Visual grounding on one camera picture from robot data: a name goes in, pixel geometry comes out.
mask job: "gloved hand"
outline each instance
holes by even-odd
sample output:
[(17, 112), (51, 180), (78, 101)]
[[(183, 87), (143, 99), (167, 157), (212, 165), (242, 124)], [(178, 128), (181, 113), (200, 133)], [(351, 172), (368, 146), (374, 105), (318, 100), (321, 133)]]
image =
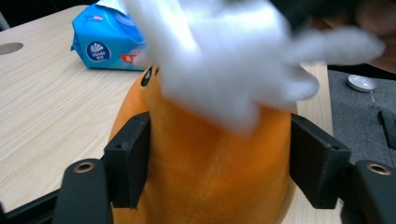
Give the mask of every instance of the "gloved hand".
[(261, 105), (293, 109), (318, 89), (300, 63), (356, 64), (384, 50), (374, 35), (344, 27), (292, 34), (265, 0), (130, 0), (168, 100), (236, 133), (251, 132)]

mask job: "orange fabric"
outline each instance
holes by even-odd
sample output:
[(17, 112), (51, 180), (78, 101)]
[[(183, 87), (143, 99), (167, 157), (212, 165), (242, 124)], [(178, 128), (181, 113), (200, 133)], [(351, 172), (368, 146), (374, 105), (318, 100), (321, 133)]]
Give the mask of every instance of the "orange fabric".
[(234, 135), (164, 100), (160, 75), (136, 81), (113, 128), (149, 110), (148, 180), (137, 210), (113, 209), (115, 223), (280, 223), (294, 190), (290, 113), (263, 108), (253, 135)]

